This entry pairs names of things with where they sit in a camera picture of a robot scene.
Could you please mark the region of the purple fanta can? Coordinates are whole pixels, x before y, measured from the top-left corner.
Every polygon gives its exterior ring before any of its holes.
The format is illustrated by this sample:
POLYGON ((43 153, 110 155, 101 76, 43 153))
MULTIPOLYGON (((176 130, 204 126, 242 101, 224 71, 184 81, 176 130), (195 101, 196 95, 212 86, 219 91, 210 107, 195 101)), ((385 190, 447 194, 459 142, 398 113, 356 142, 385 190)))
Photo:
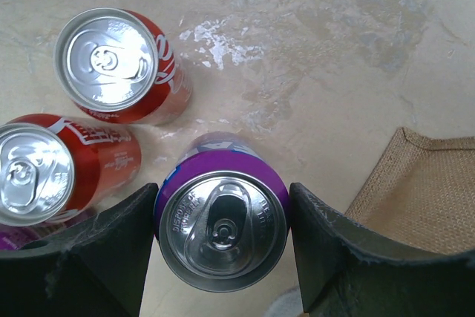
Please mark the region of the purple fanta can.
POLYGON ((95 209, 87 209, 74 218, 62 223, 42 223, 35 226, 1 225, 1 250, 18 250, 33 241, 46 238, 94 216, 95 209))
POLYGON ((264 278, 283 254, 289 219, 279 174, 248 140, 225 131, 190 143, 154 204, 154 234, 170 269, 214 293, 264 278))

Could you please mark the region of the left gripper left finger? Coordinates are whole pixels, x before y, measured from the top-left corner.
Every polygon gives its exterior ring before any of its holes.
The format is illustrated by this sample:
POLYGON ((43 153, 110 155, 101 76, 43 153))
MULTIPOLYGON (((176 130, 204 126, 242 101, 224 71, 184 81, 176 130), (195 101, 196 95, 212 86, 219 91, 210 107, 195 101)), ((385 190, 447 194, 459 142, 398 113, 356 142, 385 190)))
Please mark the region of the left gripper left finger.
POLYGON ((24 249, 1 252, 2 316, 138 316, 158 186, 24 249))

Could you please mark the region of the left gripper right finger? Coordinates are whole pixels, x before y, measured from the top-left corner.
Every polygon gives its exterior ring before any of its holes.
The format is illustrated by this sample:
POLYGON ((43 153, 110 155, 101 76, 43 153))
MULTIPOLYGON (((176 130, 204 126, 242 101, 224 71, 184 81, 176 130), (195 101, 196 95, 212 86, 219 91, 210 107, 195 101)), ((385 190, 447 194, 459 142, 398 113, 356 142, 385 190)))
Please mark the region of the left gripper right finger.
POLYGON ((473 316, 474 251, 440 255, 367 229, 290 188, 291 230, 310 316, 473 316))

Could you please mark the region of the red cola can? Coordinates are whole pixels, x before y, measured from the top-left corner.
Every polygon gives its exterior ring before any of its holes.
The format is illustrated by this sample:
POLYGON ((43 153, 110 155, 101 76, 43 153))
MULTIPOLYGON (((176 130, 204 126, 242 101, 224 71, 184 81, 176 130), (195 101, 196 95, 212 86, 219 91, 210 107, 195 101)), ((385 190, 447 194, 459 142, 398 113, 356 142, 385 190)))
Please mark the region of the red cola can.
POLYGON ((1 126, 1 223, 67 221, 138 174, 140 143, 124 125, 28 114, 1 126))
POLYGON ((192 84, 164 32, 132 10, 74 16, 56 40, 53 66, 65 93, 95 119, 162 125, 188 107, 192 84))

